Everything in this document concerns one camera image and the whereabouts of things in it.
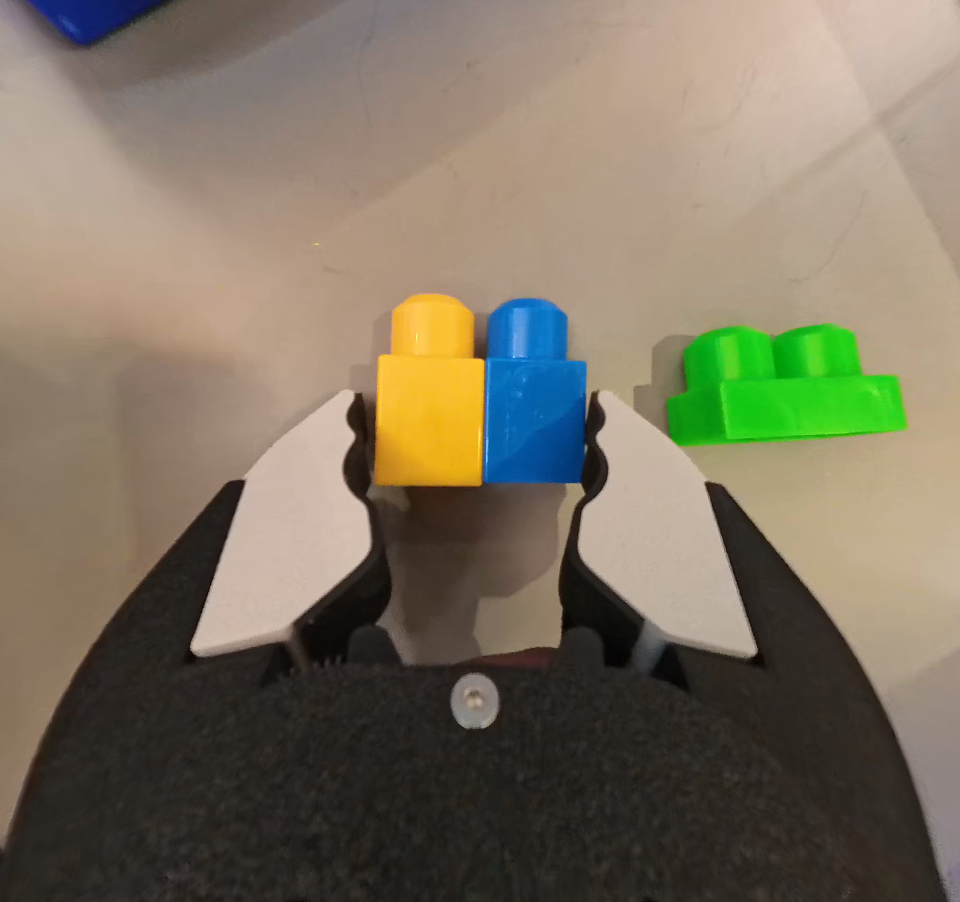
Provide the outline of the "yellow single-stud toy block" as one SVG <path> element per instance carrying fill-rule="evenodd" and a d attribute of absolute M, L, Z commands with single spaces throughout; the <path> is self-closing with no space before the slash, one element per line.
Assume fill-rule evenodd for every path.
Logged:
<path fill-rule="evenodd" d="M 462 302 L 419 294 L 397 306 L 390 352 L 377 364 L 375 484 L 481 485 L 485 384 L 474 314 Z"/>

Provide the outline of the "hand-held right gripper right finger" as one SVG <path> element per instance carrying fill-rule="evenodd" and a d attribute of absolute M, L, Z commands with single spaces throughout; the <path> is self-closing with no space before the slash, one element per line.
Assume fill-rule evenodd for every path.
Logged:
<path fill-rule="evenodd" d="M 563 631 L 593 632 L 612 668 L 651 673 L 672 646 L 755 658 L 701 471 L 611 391 L 591 395 L 585 436 L 558 577 Z"/>

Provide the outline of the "grey desk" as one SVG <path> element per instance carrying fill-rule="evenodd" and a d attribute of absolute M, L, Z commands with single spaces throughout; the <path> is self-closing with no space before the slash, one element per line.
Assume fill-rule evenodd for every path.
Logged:
<path fill-rule="evenodd" d="M 2 0 L 2 830 L 106 621 L 420 292 L 546 297 L 658 425 L 834 322 L 899 436 L 695 452 L 904 718 L 958 652 L 958 0 Z"/>

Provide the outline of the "blue single-stud toy block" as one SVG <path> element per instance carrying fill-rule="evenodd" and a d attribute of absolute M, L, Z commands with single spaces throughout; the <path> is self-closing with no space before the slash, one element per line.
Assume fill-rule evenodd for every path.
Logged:
<path fill-rule="evenodd" d="M 569 319 L 518 298 L 486 323 L 486 484 L 574 484 L 582 477 L 587 363 L 569 358 Z"/>

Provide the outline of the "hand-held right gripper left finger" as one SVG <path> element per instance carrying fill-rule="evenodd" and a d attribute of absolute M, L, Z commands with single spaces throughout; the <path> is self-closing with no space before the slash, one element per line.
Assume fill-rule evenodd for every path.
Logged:
<path fill-rule="evenodd" d="M 191 653 L 280 644 L 299 666 L 345 659 L 392 591 L 369 487 L 365 405 L 342 390 L 244 476 Z"/>

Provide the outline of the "green two-stud toy block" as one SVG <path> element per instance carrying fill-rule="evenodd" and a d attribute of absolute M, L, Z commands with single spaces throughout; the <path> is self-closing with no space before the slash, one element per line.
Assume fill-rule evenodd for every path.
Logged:
<path fill-rule="evenodd" d="M 908 427 L 902 386 L 865 374 L 858 337 L 825 323 L 771 335 L 705 332 L 682 354 L 685 390 L 667 400 L 683 447 L 881 434 Z"/>

